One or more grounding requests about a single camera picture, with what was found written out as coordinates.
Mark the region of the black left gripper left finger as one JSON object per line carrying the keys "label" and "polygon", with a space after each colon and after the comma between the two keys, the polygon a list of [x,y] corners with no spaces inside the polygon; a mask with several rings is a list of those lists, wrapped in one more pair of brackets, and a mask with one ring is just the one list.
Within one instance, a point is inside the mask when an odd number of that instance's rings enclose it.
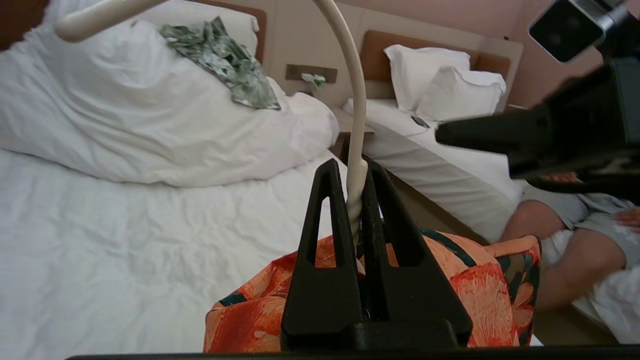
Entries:
{"label": "black left gripper left finger", "polygon": [[[335,265],[318,268],[322,205],[329,200]],[[357,262],[338,162],[320,165],[314,175],[301,239],[281,319],[285,351],[345,349],[345,329],[363,321]]]}

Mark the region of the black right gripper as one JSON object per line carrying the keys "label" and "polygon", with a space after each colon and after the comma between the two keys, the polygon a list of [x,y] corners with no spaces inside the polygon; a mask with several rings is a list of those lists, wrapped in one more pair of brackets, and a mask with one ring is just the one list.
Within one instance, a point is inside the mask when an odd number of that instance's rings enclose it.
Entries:
{"label": "black right gripper", "polygon": [[509,155],[509,175],[553,193],[639,194],[639,59],[615,58],[533,109],[439,125],[441,145]]}

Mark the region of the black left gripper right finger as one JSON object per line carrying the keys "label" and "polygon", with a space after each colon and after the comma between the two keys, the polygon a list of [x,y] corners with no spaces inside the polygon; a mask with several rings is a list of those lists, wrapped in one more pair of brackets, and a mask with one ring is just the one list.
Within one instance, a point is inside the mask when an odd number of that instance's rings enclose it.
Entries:
{"label": "black left gripper right finger", "polygon": [[368,162],[365,283],[371,321],[394,347],[465,347],[473,321],[387,175]]}

